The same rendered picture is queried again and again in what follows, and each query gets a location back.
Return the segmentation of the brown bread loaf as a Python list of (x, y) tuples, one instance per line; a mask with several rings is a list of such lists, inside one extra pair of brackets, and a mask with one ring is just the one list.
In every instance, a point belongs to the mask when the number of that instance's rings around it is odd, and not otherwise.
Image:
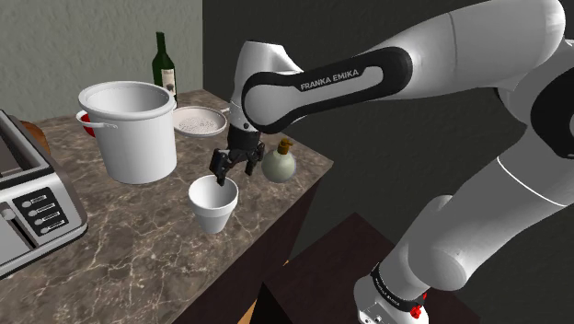
[(32, 138), (34, 139), (34, 144), (37, 148), (42, 147), (43, 151), (49, 156), (51, 154), (51, 149), (48, 145), (47, 138), (43, 132), (43, 130), (38, 127), (36, 124), (28, 122), (28, 121), (21, 121), (21, 124), (28, 130), (31, 134)]

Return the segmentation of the white foam cup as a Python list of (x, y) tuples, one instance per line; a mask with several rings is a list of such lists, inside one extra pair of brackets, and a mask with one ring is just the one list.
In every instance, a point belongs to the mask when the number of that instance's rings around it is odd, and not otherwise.
[(215, 175), (203, 176), (190, 184), (189, 206), (204, 232), (216, 234), (224, 229), (237, 205), (238, 193), (234, 181), (225, 178), (221, 186)]

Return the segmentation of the large white pot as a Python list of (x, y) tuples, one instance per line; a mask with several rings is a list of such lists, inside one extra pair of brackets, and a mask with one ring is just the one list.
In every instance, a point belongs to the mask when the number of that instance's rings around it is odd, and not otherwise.
[(105, 82), (83, 89), (78, 102), (111, 178), (145, 184), (176, 168), (176, 101), (166, 89), (137, 81)]

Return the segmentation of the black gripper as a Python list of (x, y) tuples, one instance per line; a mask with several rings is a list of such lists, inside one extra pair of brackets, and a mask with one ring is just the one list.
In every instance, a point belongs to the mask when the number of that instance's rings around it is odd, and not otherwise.
[(243, 127), (231, 125), (227, 135), (227, 149), (215, 148), (209, 170), (216, 177), (216, 182), (223, 187), (227, 172), (234, 162), (247, 161), (245, 173), (253, 174), (257, 163), (263, 159), (265, 145), (260, 141), (260, 132), (251, 132)]

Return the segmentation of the silver toaster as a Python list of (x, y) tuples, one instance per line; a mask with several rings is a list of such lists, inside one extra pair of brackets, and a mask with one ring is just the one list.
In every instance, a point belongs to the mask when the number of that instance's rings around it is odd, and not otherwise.
[(87, 229), (66, 172), (20, 120), (0, 110), (0, 280)]

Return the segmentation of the dark robot stand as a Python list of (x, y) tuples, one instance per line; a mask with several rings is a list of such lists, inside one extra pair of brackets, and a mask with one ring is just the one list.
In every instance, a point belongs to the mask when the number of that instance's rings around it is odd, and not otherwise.
[(250, 324), (360, 324), (353, 286), (393, 247), (351, 214), (263, 282)]

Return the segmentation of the green wine bottle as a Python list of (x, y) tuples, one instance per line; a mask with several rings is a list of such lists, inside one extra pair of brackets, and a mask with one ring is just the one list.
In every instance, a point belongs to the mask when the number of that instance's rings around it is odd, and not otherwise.
[(177, 82), (175, 65), (166, 52), (165, 33), (155, 33), (157, 52), (152, 61), (154, 83), (166, 89), (174, 98), (177, 98)]

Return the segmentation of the white strainer pan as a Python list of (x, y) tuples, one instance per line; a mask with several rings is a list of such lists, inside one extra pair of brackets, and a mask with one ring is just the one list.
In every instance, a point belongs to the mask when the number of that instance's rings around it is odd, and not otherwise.
[(188, 137), (210, 137), (222, 133), (228, 120), (219, 110), (186, 106), (174, 109), (173, 125), (177, 133)]

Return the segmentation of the round pale flask with cork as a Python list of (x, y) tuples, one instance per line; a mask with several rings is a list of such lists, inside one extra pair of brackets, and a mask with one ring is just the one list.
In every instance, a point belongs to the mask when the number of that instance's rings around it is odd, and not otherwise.
[(290, 152), (293, 143), (283, 138), (276, 149), (270, 150), (261, 162), (261, 169), (267, 180), (283, 183), (292, 178), (296, 172), (296, 159)]

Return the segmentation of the red bowl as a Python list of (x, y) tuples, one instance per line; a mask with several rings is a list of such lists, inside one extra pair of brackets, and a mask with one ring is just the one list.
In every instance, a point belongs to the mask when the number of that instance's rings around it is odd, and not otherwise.
[(80, 111), (76, 114), (76, 119), (82, 124), (84, 130), (85, 130), (90, 136), (92, 136), (92, 137), (95, 136), (95, 133), (94, 133), (93, 129), (92, 129), (89, 125), (86, 126), (86, 123), (87, 123), (87, 124), (90, 123), (90, 119), (89, 119), (89, 116), (88, 116), (88, 114), (87, 114), (86, 111), (80, 110)]

